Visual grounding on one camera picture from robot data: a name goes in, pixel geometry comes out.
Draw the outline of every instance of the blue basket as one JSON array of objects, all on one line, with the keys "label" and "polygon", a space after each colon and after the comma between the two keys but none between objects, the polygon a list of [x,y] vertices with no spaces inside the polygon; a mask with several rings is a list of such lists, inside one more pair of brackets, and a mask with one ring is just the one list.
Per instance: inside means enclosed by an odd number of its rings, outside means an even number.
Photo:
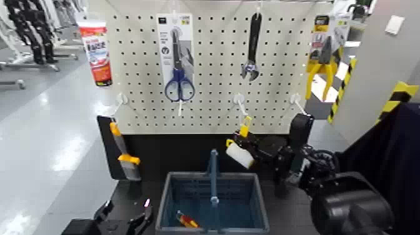
[{"label": "blue basket", "polygon": [[[207,172],[170,172],[156,221],[156,234],[267,234],[259,180],[251,173],[218,173],[216,150]],[[176,219],[180,210],[200,228]]]}]

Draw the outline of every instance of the yellow and black striped tape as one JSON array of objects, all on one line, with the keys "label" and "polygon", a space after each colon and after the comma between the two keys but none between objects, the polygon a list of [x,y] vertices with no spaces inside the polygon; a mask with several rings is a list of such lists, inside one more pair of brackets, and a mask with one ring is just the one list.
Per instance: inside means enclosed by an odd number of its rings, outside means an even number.
[{"label": "yellow and black striped tape", "polygon": [[346,86],[349,84],[349,81],[351,79],[351,73],[354,67],[356,66],[356,62],[357,62],[357,59],[350,60],[349,69],[347,70],[346,77],[344,78],[344,80],[342,80],[340,89],[338,90],[338,96],[337,96],[336,102],[334,102],[331,106],[331,111],[329,112],[329,116],[327,118],[329,123],[333,123],[334,115],[336,115],[337,110],[338,110],[338,104],[343,99],[344,90]]},{"label": "yellow and black striped tape", "polygon": [[417,93],[419,86],[408,85],[405,82],[399,81],[392,91],[391,98],[382,109],[381,115],[376,120],[375,124],[384,119],[398,104],[401,102],[408,102]]}]

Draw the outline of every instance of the black wrench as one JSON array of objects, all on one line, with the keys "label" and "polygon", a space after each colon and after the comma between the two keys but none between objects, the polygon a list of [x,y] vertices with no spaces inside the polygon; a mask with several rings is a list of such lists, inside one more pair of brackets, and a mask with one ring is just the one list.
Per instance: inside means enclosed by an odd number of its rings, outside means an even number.
[{"label": "black wrench", "polygon": [[261,13],[255,13],[251,18],[251,30],[249,32],[249,43],[248,43],[248,61],[242,65],[241,76],[242,78],[246,77],[247,73],[251,74],[249,78],[250,81],[255,80],[258,75],[258,67],[256,65],[256,53],[258,45],[259,31],[261,28],[261,21],[263,20],[263,15]]}]

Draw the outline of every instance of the blue-handled scissors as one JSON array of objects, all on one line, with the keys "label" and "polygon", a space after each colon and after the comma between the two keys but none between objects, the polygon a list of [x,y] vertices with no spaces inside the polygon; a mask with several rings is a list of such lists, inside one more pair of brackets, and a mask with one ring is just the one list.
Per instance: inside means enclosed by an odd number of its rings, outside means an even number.
[{"label": "blue-handled scissors", "polygon": [[193,83],[186,77],[180,60],[181,47],[177,30],[172,30],[172,46],[174,56],[173,78],[165,86],[165,95],[171,101],[188,101],[196,93]]}]

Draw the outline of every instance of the white pegboard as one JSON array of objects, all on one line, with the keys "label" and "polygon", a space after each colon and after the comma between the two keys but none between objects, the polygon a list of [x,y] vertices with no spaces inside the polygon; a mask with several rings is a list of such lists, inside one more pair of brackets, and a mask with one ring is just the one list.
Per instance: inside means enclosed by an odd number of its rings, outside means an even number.
[{"label": "white pegboard", "polygon": [[241,63],[248,57],[250,18],[254,1],[179,1],[182,13],[192,13],[194,25],[194,85],[196,95],[178,117],[178,103],[164,95],[157,13],[171,13],[171,1],[91,0],[109,30],[112,77],[117,93],[129,98],[116,117],[124,134],[232,133],[240,110],[236,93],[253,117],[254,133],[289,132],[299,112],[289,103],[304,94],[305,65],[313,21],[326,14],[330,2],[264,2],[257,49],[260,76],[243,80]]}]

